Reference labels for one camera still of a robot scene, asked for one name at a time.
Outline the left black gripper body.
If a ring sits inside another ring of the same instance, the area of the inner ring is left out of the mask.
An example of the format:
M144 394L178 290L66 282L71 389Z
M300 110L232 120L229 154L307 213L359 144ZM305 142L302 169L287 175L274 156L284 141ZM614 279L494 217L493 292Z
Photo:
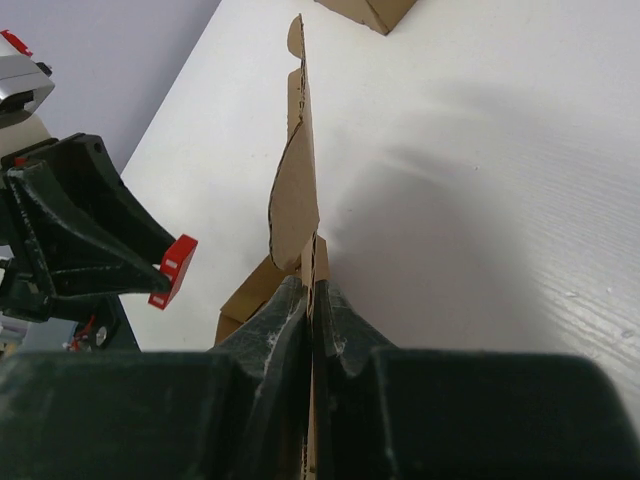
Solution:
M20 320L47 320L55 289L45 260L46 235L39 222L52 215L39 201L55 191L55 177L44 164L22 164L1 172L1 244L12 256L1 262L1 313Z

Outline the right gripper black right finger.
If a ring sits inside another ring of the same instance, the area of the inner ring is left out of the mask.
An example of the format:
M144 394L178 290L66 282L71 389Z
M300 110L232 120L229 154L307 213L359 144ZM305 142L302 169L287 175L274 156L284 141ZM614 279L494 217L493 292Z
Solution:
M402 349L315 288L320 479L635 479L609 377L571 355Z

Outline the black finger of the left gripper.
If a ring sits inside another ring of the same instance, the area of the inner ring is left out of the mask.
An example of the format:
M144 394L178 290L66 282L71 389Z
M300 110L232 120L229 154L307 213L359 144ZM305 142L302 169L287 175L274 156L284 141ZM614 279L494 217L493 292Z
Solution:
M71 205L95 225L139 255L148 264L161 262L175 237L160 225L130 192L116 171L98 135L76 133L50 138L1 156L6 171L28 161L42 161Z
M71 205L55 180L55 191L39 201L52 219L39 222L46 235L45 260L55 289L53 298L75 299L125 293L164 293L170 288L159 264L148 264Z

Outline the small red plastic block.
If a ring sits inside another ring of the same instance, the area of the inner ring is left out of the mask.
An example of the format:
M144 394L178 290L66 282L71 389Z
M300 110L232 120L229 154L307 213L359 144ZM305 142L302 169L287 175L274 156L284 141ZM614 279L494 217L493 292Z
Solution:
M164 310L178 294L187 273L198 241L188 235L181 235L165 252L159 271L168 280L170 288L164 293L151 293L148 304Z

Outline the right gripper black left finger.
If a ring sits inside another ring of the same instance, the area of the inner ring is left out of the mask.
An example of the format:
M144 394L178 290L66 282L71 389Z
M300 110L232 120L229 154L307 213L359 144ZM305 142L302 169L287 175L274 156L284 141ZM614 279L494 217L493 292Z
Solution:
M298 479L308 291L204 353L27 353L1 365L5 479Z

